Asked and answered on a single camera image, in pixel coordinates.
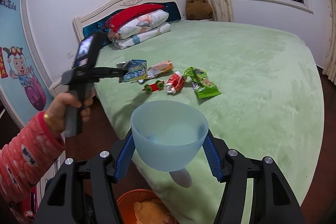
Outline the red patterned sleeve forearm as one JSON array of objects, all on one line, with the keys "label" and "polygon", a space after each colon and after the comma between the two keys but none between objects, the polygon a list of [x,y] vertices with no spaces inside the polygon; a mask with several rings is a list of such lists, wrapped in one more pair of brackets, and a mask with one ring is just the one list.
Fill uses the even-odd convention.
[{"label": "red patterned sleeve forearm", "polygon": [[62,137],[50,131],[44,114],[35,115],[1,149],[1,223],[29,223],[14,205],[29,195],[65,150]]}]

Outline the person's left hand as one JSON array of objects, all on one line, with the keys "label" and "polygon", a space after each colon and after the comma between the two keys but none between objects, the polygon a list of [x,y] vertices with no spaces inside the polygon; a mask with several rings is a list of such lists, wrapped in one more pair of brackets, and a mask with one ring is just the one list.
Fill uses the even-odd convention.
[{"label": "person's left hand", "polygon": [[66,121],[66,110],[67,107],[74,108],[83,108],[80,112],[81,119],[85,123],[90,119],[90,105],[93,104],[92,96],[89,96],[82,103],[71,93],[60,93],[56,96],[56,98],[51,102],[48,109],[45,111],[43,116],[46,124],[48,125],[50,131],[55,135],[60,135],[65,129],[65,121]]}]

